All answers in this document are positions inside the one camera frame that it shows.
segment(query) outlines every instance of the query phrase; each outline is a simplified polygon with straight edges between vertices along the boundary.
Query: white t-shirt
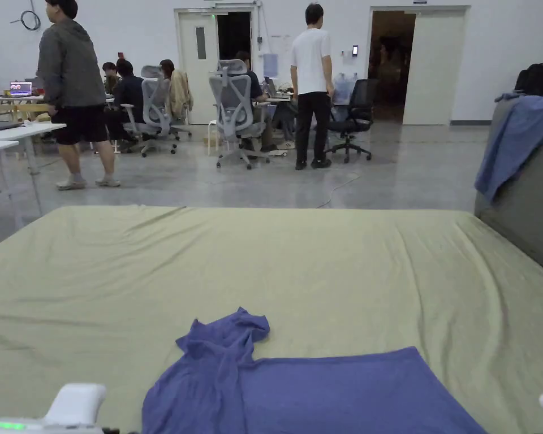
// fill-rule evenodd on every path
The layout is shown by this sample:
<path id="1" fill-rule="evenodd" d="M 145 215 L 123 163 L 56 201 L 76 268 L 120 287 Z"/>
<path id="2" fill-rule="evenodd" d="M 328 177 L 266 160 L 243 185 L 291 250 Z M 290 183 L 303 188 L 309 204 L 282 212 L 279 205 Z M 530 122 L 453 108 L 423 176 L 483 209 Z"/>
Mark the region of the white t-shirt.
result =
<path id="1" fill-rule="evenodd" d="M 309 28 L 292 45 L 292 66 L 298 68 L 298 93 L 326 92 L 322 57 L 330 55 L 330 35 Z"/>

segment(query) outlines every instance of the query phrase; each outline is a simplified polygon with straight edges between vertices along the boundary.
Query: man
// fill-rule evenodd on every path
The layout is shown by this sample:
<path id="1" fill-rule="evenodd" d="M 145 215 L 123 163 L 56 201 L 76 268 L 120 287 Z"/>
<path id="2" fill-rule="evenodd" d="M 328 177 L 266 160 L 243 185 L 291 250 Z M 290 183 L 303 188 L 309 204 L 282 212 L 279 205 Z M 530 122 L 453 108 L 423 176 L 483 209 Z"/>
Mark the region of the man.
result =
<path id="1" fill-rule="evenodd" d="M 114 88 L 117 87 L 121 81 L 121 77 L 117 75 L 117 66 L 112 62 L 106 62 L 102 66 L 102 70 L 105 73 L 105 92 L 109 95 L 114 94 Z"/>
<path id="2" fill-rule="evenodd" d="M 249 53 L 247 51 L 239 51 L 236 54 L 236 59 L 243 60 L 243 63 L 247 66 L 247 74 L 251 78 L 251 99 L 256 102 L 265 102 L 268 100 L 268 95 L 262 92 L 262 88 L 259 86 L 259 79 L 257 75 L 251 70 L 251 63 L 249 61 Z M 262 133 L 262 152 L 270 152 L 275 149 L 275 146 L 272 144 L 272 120 L 268 116 L 267 107 L 254 107 L 253 108 L 253 121 L 259 122 L 262 119 L 262 110 L 264 110 L 264 122 L 266 123 L 266 128 Z M 242 139 L 242 145 L 246 150 L 254 150 L 253 142 L 251 139 Z"/>
<path id="3" fill-rule="evenodd" d="M 305 169 L 307 145 L 310 138 L 312 115 L 316 115 L 316 142 L 314 143 L 314 169 L 330 167 L 324 147 L 327 138 L 327 123 L 330 120 L 330 98 L 334 95 L 331 83 L 330 37 L 322 30 L 324 9 L 311 3 L 305 9 L 307 29 L 292 45 L 292 83 L 294 96 L 298 99 L 296 120 L 296 170 Z"/>
<path id="4" fill-rule="evenodd" d="M 93 42 L 84 28 L 74 21 L 78 12 L 75 0 L 46 0 L 46 14 L 53 25 L 40 41 L 36 75 L 44 81 L 45 102 L 54 123 L 67 127 L 54 131 L 58 151 L 71 176 L 58 183 L 59 190 L 83 189 L 77 144 L 94 142 L 105 175 L 97 180 L 101 187 L 119 187 L 114 178 L 114 153 L 105 127 L 105 87 L 98 71 Z"/>
<path id="5" fill-rule="evenodd" d="M 109 129 L 111 140 L 122 140 L 121 151 L 127 151 L 136 143 L 130 134 L 125 131 L 123 123 L 130 122 L 127 113 L 121 104 L 132 104 L 133 117 L 136 123 L 145 123 L 143 119 L 143 79 L 133 74 L 132 64 L 125 60 L 117 61 L 117 72 L 122 80 L 114 88 L 114 107 L 116 110 L 107 111 L 105 115 L 106 126 Z"/>

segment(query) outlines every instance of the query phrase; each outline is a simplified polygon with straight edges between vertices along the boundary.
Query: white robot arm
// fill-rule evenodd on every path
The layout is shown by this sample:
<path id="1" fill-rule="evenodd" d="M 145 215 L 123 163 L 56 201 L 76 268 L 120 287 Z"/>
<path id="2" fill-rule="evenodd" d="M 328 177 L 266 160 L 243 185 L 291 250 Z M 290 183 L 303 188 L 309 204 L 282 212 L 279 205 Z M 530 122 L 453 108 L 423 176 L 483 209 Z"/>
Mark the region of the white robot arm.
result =
<path id="1" fill-rule="evenodd" d="M 67 384 L 44 418 L 0 418 L 0 434 L 104 434 L 95 424 L 105 396 L 100 384 Z"/>

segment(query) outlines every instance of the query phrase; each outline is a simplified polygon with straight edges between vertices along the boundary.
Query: green led light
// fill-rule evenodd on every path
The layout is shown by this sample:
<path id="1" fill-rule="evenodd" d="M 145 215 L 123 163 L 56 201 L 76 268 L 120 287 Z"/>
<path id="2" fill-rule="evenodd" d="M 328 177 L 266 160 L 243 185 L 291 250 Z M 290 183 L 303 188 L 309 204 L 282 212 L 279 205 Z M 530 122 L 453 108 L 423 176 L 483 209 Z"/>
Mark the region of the green led light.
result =
<path id="1" fill-rule="evenodd" d="M 26 429 L 26 425 L 24 425 L 24 424 L 11 424 L 9 422 L 0 422 L 0 429 L 23 430 L 23 429 Z"/>

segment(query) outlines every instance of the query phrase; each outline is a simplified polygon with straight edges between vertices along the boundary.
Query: beige jacket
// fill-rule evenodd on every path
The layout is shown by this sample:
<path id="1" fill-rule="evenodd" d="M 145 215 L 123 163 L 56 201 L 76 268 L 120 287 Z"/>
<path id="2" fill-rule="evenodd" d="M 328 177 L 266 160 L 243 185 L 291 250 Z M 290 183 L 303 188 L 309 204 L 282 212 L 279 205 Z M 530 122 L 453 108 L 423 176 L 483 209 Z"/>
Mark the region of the beige jacket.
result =
<path id="1" fill-rule="evenodd" d="M 189 80 L 187 74 L 180 70 L 173 71 L 173 75 L 171 75 L 166 108 L 171 116 L 176 119 L 185 117 L 185 109 L 193 110 L 193 95 L 189 89 Z"/>

